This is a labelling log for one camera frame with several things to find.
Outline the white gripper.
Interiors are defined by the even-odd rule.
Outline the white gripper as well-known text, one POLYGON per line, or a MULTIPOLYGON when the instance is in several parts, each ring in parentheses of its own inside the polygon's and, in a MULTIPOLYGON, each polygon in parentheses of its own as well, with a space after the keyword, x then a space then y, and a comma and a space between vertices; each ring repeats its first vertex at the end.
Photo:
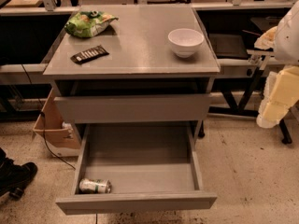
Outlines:
MULTIPOLYGON (((256 49, 272 49, 274 47, 274 26, 263 33, 254 43, 256 49)), ((289 109, 299 101, 299 67, 287 66, 278 73, 270 72, 263 88, 256 123, 265 129, 273 128, 288 113, 289 109)))

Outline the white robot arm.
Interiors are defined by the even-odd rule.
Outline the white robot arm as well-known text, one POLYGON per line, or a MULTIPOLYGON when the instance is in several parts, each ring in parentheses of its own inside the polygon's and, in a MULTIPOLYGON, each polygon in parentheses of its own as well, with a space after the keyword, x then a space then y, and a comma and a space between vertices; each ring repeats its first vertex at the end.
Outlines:
POLYGON ((285 64, 278 73, 269 73, 256 119, 260 127, 273 128, 299 101, 299 1, 254 47, 272 49, 275 59, 285 64))

